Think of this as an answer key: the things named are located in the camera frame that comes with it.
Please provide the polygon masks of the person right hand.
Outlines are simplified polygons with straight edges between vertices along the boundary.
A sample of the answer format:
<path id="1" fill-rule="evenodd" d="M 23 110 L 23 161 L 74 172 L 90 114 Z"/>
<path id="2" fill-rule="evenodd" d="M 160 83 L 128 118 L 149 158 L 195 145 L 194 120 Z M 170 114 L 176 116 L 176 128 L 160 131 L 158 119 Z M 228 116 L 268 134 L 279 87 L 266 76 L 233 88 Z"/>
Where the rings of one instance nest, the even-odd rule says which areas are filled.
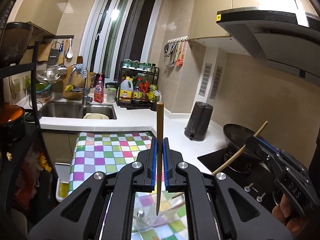
<path id="1" fill-rule="evenodd" d="M 292 217 L 294 207 L 291 200 L 284 194 L 280 204 L 272 210 L 272 215 L 282 222 L 293 234 L 299 234 L 309 223 L 305 217 Z"/>

